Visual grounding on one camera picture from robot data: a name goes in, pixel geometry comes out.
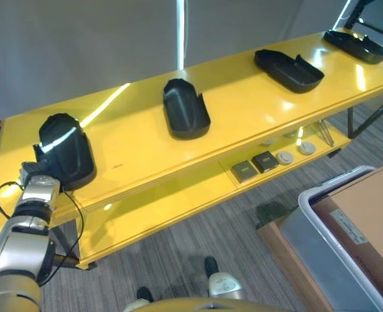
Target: black shoe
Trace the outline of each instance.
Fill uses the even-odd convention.
[[[205,274],[207,275],[207,278],[210,278],[210,276],[214,273],[218,272],[218,266],[217,261],[214,257],[208,256],[204,260],[204,268],[205,268]]]
[[[152,294],[150,290],[143,286],[137,291],[137,299],[145,299],[149,302],[153,302],[153,298],[152,298]]]

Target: gray carpet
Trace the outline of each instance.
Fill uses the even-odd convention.
[[[369,113],[356,109],[355,121]],[[347,113],[330,121],[345,129]],[[382,119],[331,159],[323,157],[160,231],[98,261],[91,271],[61,269],[42,289],[43,311],[121,311],[142,285],[158,299],[206,296],[207,255],[242,282],[252,301],[305,311],[255,227],[294,208],[303,190],[361,164],[383,165]]]

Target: label on box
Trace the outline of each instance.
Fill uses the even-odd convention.
[[[356,245],[369,242],[365,235],[350,221],[347,215],[340,209],[336,209],[330,213],[330,216],[341,226],[346,234],[354,241]]]

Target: yellow shelf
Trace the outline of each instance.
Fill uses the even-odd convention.
[[[343,148],[350,142],[335,127],[329,125],[329,130],[335,142],[332,148],[316,133],[314,125],[304,128],[302,139],[314,143],[317,148],[313,155],[304,156],[297,151],[297,138],[281,136],[268,147],[253,146],[241,150],[220,161],[187,172],[181,177],[175,177],[156,187],[119,200],[110,208],[106,207],[107,210],[104,206],[86,214],[85,232],[79,242],[81,256],[79,267],[86,268],[89,263],[128,244],[331,151]],[[294,161],[288,166],[279,165],[270,172],[258,174],[240,184],[230,172],[230,168],[267,150],[274,155],[278,151],[289,151],[293,154]],[[79,226],[80,221],[77,219],[77,228]]]
[[[301,54],[323,71],[317,88],[304,94],[262,72],[254,64],[253,49],[137,81],[124,90],[116,87],[7,118],[0,136],[0,184],[16,180],[23,161],[34,161],[39,127],[59,112],[81,121],[96,116],[84,130],[98,174],[73,194],[89,212],[383,93],[383,62],[360,62],[322,37],[319,32],[266,47],[290,57]],[[162,89],[172,78],[184,78],[203,92],[212,122],[203,137],[184,141],[169,135]],[[10,214],[19,192],[0,195]],[[51,225],[76,216],[71,202],[60,196]],[[0,215],[0,230],[5,221]]]

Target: white round cap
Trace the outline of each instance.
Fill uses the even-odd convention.
[[[315,145],[308,141],[303,141],[298,147],[298,150],[303,155],[311,155],[315,153]]]
[[[291,164],[294,161],[293,154],[288,151],[280,151],[276,154],[276,159],[280,164]]]

